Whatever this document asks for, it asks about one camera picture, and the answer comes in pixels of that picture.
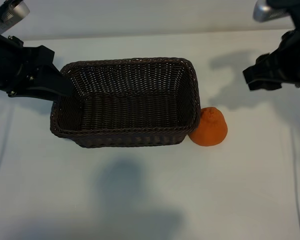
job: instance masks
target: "black robotic arm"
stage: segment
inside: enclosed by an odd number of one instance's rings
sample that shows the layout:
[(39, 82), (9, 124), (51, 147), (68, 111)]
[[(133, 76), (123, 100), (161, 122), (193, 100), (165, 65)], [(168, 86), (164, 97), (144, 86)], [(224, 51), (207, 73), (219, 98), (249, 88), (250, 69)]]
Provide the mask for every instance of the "black robotic arm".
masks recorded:
[(17, 37), (1, 35), (28, 13), (22, 0), (6, 0), (0, 6), (0, 90), (9, 97), (51, 101), (71, 96), (73, 84), (53, 65), (54, 51), (45, 46), (23, 47)]
[(291, 16), (295, 30), (282, 36), (277, 50), (260, 56), (243, 71), (251, 91), (280, 89), (282, 83), (300, 88), (300, 0), (259, 0), (253, 13), (258, 22), (286, 16)]

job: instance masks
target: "wicker basket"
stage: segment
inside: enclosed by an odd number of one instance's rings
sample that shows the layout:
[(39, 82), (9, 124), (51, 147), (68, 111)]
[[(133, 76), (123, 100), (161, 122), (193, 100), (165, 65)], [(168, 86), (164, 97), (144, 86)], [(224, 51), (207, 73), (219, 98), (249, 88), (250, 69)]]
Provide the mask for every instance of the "wicker basket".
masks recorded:
[(198, 81), (186, 59), (79, 61), (61, 73), (75, 90), (53, 103), (50, 129), (81, 147), (179, 144), (199, 124)]

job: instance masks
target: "orange fruit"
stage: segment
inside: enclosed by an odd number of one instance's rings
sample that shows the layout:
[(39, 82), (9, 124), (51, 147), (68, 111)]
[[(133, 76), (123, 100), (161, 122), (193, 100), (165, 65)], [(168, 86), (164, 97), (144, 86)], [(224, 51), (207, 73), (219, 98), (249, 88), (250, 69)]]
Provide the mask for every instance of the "orange fruit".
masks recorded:
[(227, 133), (228, 127), (222, 112), (215, 107), (206, 107), (201, 109), (198, 128), (189, 137), (194, 143), (208, 147), (220, 144)]

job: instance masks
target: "white backdrop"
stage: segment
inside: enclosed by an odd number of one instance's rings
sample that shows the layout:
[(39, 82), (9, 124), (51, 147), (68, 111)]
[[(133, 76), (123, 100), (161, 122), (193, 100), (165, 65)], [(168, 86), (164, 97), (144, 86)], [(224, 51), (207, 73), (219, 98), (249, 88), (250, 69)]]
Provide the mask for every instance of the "white backdrop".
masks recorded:
[(254, 22), (255, 1), (25, 0), (30, 14), (6, 35), (29, 40), (292, 27), (288, 18)]

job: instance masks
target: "white table surface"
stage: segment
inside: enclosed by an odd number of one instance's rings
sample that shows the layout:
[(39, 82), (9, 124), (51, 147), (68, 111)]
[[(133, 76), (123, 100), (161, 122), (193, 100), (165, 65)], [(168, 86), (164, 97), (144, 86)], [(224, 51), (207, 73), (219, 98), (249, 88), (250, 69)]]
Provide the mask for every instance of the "white table surface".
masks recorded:
[(186, 137), (173, 146), (85, 149), (50, 132), (51, 102), (0, 92), (0, 240), (300, 239), (300, 89), (249, 92), (242, 75), (284, 32), (25, 42), (54, 50), (58, 69), (186, 58), (201, 107), (222, 111), (228, 135), (213, 147)]

